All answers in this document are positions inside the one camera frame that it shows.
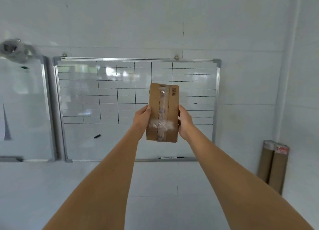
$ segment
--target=tall cardboard package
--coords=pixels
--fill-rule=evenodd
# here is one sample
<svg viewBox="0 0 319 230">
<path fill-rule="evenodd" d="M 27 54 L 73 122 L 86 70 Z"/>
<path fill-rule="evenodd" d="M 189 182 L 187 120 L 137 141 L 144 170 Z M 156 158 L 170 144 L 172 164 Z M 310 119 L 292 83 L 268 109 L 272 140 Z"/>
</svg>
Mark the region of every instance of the tall cardboard package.
<svg viewBox="0 0 319 230">
<path fill-rule="evenodd" d="M 280 143 L 275 144 L 275 152 L 268 184 L 280 195 L 284 186 L 288 155 L 289 147 L 287 145 Z"/>
<path fill-rule="evenodd" d="M 177 142 L 179 86 L 151 83 L 149 106 L 152 107 L 146 139 Z"/>
<path fill-rule="evenodd" d="M 271 170 L 272 158 L 274 155 L 275 142 L 271 140 L 264 140 L 263 149 L 261 152 L 259 168 L 257 176 L 268 184 Z"/>
</svg>

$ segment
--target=barcode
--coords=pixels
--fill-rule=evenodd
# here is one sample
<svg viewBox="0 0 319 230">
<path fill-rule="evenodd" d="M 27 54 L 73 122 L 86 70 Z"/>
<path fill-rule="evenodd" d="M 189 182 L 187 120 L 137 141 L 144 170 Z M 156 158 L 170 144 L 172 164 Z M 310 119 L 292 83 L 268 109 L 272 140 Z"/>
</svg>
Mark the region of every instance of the barcode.
<svg viewBox="0 0 319 230">
<path fill-rule="evenodd" d="M 172 87 L 172 96 L 176 96 L 176 88 Z"/>
</svg>

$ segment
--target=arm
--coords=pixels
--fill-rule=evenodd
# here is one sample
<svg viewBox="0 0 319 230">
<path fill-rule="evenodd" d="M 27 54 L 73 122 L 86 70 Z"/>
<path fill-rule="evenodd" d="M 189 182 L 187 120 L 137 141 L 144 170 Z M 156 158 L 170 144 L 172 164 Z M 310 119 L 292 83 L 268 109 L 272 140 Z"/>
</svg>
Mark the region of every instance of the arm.
<svg viewBox="0 0 319 230">
<path fill-rule="evenodd" d="M 179 110 L 179 133 L 203 168 L 232 230 L 313 229 L 284 198 L 213 144 L 181 105 Z"/>
<path fill-rule="evenodd" d="M 124 229 L 137 145 L 150 113 L 148 106 L 135 113 L 131 128 L 75 188 L 44 230 Z"/>
</svg>

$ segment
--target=whiteboard frame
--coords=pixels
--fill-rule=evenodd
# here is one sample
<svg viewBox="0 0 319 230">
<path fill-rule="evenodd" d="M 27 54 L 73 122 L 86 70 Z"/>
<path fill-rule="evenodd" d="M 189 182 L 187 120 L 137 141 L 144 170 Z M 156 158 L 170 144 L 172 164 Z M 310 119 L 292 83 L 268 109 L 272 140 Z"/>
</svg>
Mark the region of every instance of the whiteboard frame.
<svg viewBox="0 0 319 230">
<path fill-rule="evenodd" d="M 57 160 L 57 151 L 55 146 L 55 134 L 53 126 L 53 118 L 51 111 L 51 100 L 50 100 L 50 89 L 49 89 L 49 80 L 48 80 L 48 68 L 49 68 L 49 59 L 48 57 L 42 55 L 35 55 L 33 59 L 38 59 L 41 63 L 41 72 L 42 72 L 42 83 L 44 90 L 45 98 L 45 107 L 47 113 L 47 119 L 50 122 L 50 149 L 51 149 L 51 158 L 50 159 L 24 159 L 23 155 L 21 156 L 1 156 L 0 162 L 54 162 Z"/>
<path fill-rule="evenodd" d="M 221 69 L 221 59 L 133 59 L 133 58 L 86 58 L 86 57 L 54 57 L 53 58 L 53 69 L 55 77 L 55 86 L 57 88 L 58 94 L 58 104 L 59 104 L 59 119 L 57 130 L 60 131 L 63 138 L 63 149 L 62 154 L 64 156 L 65 162 L 100 162 L 101 160 L 72 160 L 67 156 L 66 149 L 66 138 L 63 127 L 63 116 L 62 116 L 62 102 L 60 93 L 60 83 L 58 74 L 58 62 L 59 61 L 113 61 L 113 62 L 192 62 L 192 63 L 216 63 L 217 73 L 216 73 L 216 90 L 215 90 L 215 101 L 214 101 L 214 117 L 213 117 L 213 134 L 212 142 L 216 141 L 216 125 L 217 125 L 217 104 L 218 104 L 218 94 L 219 94 L 219 80 L 220 80 L 220 69 Z M 135 159 L 135 162 L 191 162 L 197 161 L 194 157 L 185 157 L 183 159 Z"/>
</svg>

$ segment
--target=person's left hand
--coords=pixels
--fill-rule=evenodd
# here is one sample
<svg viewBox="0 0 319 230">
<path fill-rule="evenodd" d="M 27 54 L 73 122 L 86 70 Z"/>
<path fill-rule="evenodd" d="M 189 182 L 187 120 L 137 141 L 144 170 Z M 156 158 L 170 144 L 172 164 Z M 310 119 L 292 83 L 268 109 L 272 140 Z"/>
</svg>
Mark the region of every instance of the person's left hand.
<svg viewBox="0 0 319 230">
<path fill-rule="evenodd" d="M 138 130 L 139 140 L 142 138 L 145 129 L 148 125 L 148 120 L 150 118 L 151 111 L 152 108 L 149 105 L 146 105 L 145 107 L 143 107 L 135 113 L 132 127 L 134 127 L 135 130 Z"/>
</svg>

